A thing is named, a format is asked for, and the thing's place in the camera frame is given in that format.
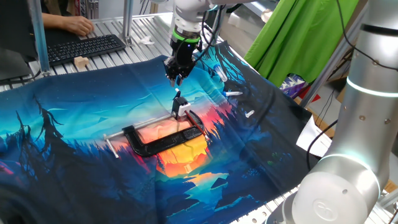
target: person's hand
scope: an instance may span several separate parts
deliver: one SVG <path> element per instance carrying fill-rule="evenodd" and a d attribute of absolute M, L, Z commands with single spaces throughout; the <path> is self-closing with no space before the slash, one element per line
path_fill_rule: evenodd
<path fill-rule="evenodd" d="M 94 30 L 94 25 L 83 16 L 70 16 L 62 17 L 62 29 L 85 36 Z"/>

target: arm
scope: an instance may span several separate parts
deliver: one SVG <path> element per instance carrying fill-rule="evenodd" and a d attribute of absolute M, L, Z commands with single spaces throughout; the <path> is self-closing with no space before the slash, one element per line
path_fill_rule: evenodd
<path fill-rule="evenodd" d="M 44 28 L 63 29 L 77 35 L 87 35 L 94 30 L 93 23 L 83 16 L 56 16 L 42 13 Z"/>

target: black cable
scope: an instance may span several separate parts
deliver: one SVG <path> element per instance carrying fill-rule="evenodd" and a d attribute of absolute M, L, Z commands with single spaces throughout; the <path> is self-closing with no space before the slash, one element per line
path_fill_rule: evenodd
<path fill-rule="evenodd" d="M 143 0 L 143 1 L 142 1 L 141 9 L 140 9 L 140 11 L 139 11 L 139 14 L 140 14 L 140 15 L 141 15 L 141 13 L 142 13 L 142 10 L 144 9 L 145 1 L 146 1 L 146 0 Z"/>
<path fill-rule="evenodd" d="M 346 31 L 345 31 L 344 20 L 343 20 L 343 13 L 341 12 L 340 2 L 339 2 L 339 0 L 336 0 L 336 2 L 337 2 L 337 6 L 338 6 L 338 12 L 340 13 L 340 21 L 341 21 L 341 26 L 342 26 L 342 28 L 343 28 L 343 35 L 344 35 L 344 38 L 346 39 L 347 43 L 348 43 L 352 48 L 354 48 L 355 50 L 357 50 L 359 53 L 363 54 L 364 56 L 366 56 L 367 58 L 369 58 L 370 60 L 372 60 L 372 61 L 373 61 L 375 64 L 377 64 L 378 66 L 383 67 L 383 68 L 388 68 L 388 69 L 392 69 L 392 70 L 398 71 L 398 68 L 392 68 L 392 67 L 388 67 L 388 66 L 385 66 L 385 65 L 380 64 L 377 60 L 374 60 L 372 57 L 370 57 L 369 55 L 367 55 L 367 54 L 364 53 L 363 51 L 359 50 L 359 49 L 356 48 L 352 43 L 349 42 L 349 40 L 348 40 L 348 38 L 347 38 Z"/>
<path fill-rule="evenodd" d="M 328 100 L 326 100 L 326 103 L 325 103 L 325 105 L 323 106 L 323 108 L 322 108 L 322 110 L 321 110 L 321 113 L 319 113 L 318 118 L 315 120 L 315 124 L 317 124 L 319 117 L 322 116 L 323 110 L 326 108 L 327 104 L 329 103 L 330 98 L 332 98 L 332 96 L 333 96 L 334 93 L 335 93 L 335 90 L 333 90 L 333 91 L 331 92 L 331 94 L 329 95 Z"/>
<path fill-rule="evenodd" d="M 149 4 L 149 0 L 147 1 L 147 4 L 146 4 L 145 9 L 144 9 L 144 12 L 142 12 L 143 15 L 145 15 L 145 12 L 147 11 L 148 4 Z"/>
<path fill-rule="evenodd" d="M 239 9 L 242 5 L 243 5 L 243 4 L 236 4 L 234 7 L 227 9 L 227 10 L 226 10 L 226 13 L 232 13 L 232 12 L 234 12 L 235 10 Z"/>
<path fill-rule="evenodd" d="M 37 78 L 42 72 L 39 70 L 36 75 L 34 75 L 32 78 L 27 78 L 21 81 L 0 81 L 0 85 L 12 85 L 12 84 L 21 84 L 25 82 L 29 82 L 35 78 Z"/>
<path fill-rule="evenodd" d="M 348 66 L 344 69 L 344 71 L 343 71 L 343 73 L 341 74 L 341 76 L 340 76 L 339 79 L 342 79 L 342 78 L 343 78 L 344 74 L 348 71 L 348 68 L 349 68 L 350 66 L 351 66 L 351 62 L 350 62 L 350 63 L 348 64 Z M 335 89 L 333 89 L 333 91 L 331 92 L 329 98 L 332 97 L 334 94 L 335 94 Z M 332 102 L 333 102 L 333 97 L 330 99 L 329 106 L 328 106 L 328 108 L 326 109 L 325 114 L 323 115 L 320 124 L 322 124 L 323 120 L 325 119 L 325 116 L 326 116 L 326 114 L 327 114 L 327 112 L 328 112 L 328 110 L 329 110 L 329 108 L 330 108 Z"/>
<path fill-rule="evenodd" d="M 329 108 L 330 108 L 330 106 L 331 106 L 331 103 L 333 102 L 333 97 L 334 97 L 334 95 L 335 95 L 335 89 L 333 89 L 333 91 L 331 92 L 331 99 L 330 99 L 329 106 L 328 106 L 328 108 L 326 109 L 325 114 L 323 115 L 323 117 L 322 117 L 322 119 L 321 119 L 321 122 L 319 123 L 319 126 L 322 124 L 323 120 L 325 119 L 326 114 L 327 114 L 328 111 L 329 111 Z"/>
<path fill-rule="evenodd" d="M 213 36 L 214 33 L 213 31 L 205 24 L 205 19 L 206 19 L 207 11 L 203 14 L 203 19 L 201 20 L 201 33 L 203 34 L 203 38 L 207 44 L 207 46 L 211 45 L 211 42 L 207 40 L 206 34 L 205 34 L 205 28 L 211 33 Z"/>
<path fill-rule="evenodd" d="M 391 217 L 390 221 L 388 222 L 388 224 L 391 224 L 392 221 L 394 221 L 395 217 L 397 216 L 398 213 L 398 209 L 396 210 L 396 212 L 394 212 L 394 215 Z"/>
<path fill-rule="evenodd" d="M 311 170 L 310 151 L 311 151 L 312 146 L 315 144 L 315 142 L 316 142 L 323 134 L 325 134 L 329 129 L 331 129 L 334 125 L 336 125 L 336 124 L 337 124 L 337 121 L 338 121 L 338 120 L 336 120 L 335 122 L 331 123 L 331 124 L 329 125 L 329 127 L 327 127 L 325 130 L 323 130 L 323 131 L 311 142 L 310 146 L 308 147 L 308 150 L 307 150 L 307 167 L 308 167 L 308 170 Z"/>
<path fill-rule="evenodd" d="M 225 8 L 225 5 L 220 6 L 220 9 L 219 9 L 219 10 L 223 10 L 224 8 Z M 215 35 L 215 34 L 217 33 L 218 29 L 220 28 L 220 25 L 221 25 L 221 12 L 218 13 L 218 22 L 217 22 L 217 25 L 216 25 L 215 30 L 214 30 L 213 33 L 212 33 L 212 36 L 211 36 L 211 39 L 210 39 L 210 43 L 212 43 L 212 42 L 215 40 L 215 38 L 216 38 L 216 35 Z M 176 57 L 176 58 L 177 58 L 178 52 L 180 51 L 181 46 L 183 45 L 183 43 L 185 43 L 185 41 L 188 40 L 189 38 L 194 38 L 194 37 L 196 37 L 196 36 L 197 36 L 197 34 L 193 34 L 193 35 L 191 35 L 191 36 L 189 36 L 189 37 L 186 37 L 186 38 L 184 38 L 184 39 L 182 40 L 182 42 L 181 42 L 181 44 L 179 45 L 178 49 L 175 51 L 175 57 Z M 178 64 L 177 59 L 175 60 L 175 63 L 177 64 L 177 66 L 179 66 L 179 67 L 185 67 L 185 68 L 191 66 L 192 64 L 196 64 L 196 63 L 197 63 L 197 62 L 210 50 L 210 47 L 211 47 L 211 45 L 207 45 L 206 48 L 202 51 L 201 55 L 199 55 L 199 57 L 196 58 L 196 60 L 193 61 L 192 63 L 190 63 L 189 65 L 181 66 L 181 65 Z"/>
<path fill-rule="evenodd" d="M 221 11 L 225 8 L 225 6 L 226 5 L 220 6 L 220 9 L 219 9 L 220 11 L 218 13 L 218 22 L 217 22 L 216 28 L 213 30 L 213 35 L 211 36 L 210 43 L 212 43 L 216 39 L 216 35 L 215 34 L 221 28 L 220 27 L 220 25 L 221 25 L 221 15 L 222 15 Z M 207 52 L 210 50 L 210 47 L 211 47 L 210 45 L 207 45 L 207 47 L 204 49 L 202 54 L 199 55 L 199 57 L 194 61 L 194 63 L 197 63 L 205 54 L 207 54 Z"/>

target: metal pole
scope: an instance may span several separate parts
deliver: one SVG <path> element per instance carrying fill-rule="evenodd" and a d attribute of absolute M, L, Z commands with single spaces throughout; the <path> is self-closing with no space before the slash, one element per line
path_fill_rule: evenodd
<path fill-rule="evenodd" d="M 349 28 L 347 32 L 347 38 L 352 43 L 355 38 L 358 36 L 359 28 L 361 27 L 362 20 L 364 18 L 365 12 L 368 9 L 368 3 L 364 6 L 361 13 L 355 19 L 353 25 Z M 340 44 L 337 46 L 335 52 L 330 57 L 329 62 L 326 64 L 325 68 L 323 68 L 321 74 L 319 74 L 318 78 L 315 80 L 313 85 L 311 86 L 308 93 L 305 95 L 304 99 L 301 101 L 300 106 L 306 108 L 314 99 L 315 95 L 317 95 L 318 90 L 323 86 L 323 84 L 328 80 L 329 75 L 336 68 L 336 65 L 343 57 L 344 53 L 348 49 L 349 45 L 345 39 L 341 40 Z"/>
<path fill-rule="evenodd" d="M 217 44 L 218 36 L 220 35 L 220 30 L 221 30 L 221 27 L 223 26 L 224 17 L 225 17 L 225 14 L 226 14 L 226 8 L 217 11 L 216 19 L 214 20 L 214 24 L 213 24 L 213 31 L 215 31 L 216 28 L 217 28 L 218 16 L 219 16 L 220 13 L 221 13 L 221 17 L 220 17 L 220 26 L 218 27 L 218 30 L 217 30 L 216 33 L 215 33 L 215 38 L 214 38 L 214 40 L 213 40 L 212 43 L 211 43 L 212 45 Z"/>
<path fill-rule="evenodd" d="M 132 39 L 131 39 L 132 5 L 133 5 L 133 0 L 124 0 L 122 40 L 124 40 L 124 42 L 128 46 L 132 45 Z"/>
<path fill-rule="evenodd" d="M 45 42 L 40 0 L 29 0 L 28 3 L 35 34 L 36 51 L 37 55 L 39 56 L 40 70 L 43 76 L 50 75 L 49 56 L 47 55 L 47 44 Z"/>

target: person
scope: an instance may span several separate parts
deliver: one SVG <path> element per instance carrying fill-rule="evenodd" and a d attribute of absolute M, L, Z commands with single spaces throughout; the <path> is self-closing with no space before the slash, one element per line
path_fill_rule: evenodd
<path fill-rule="evenodd" d="M 42 17 L 45 29 L 62 29 L 85 36 L 94 30 L 93 23 L 83 16 L 72 16 L 68 5 L 74 0 L 41 0 Z"/>

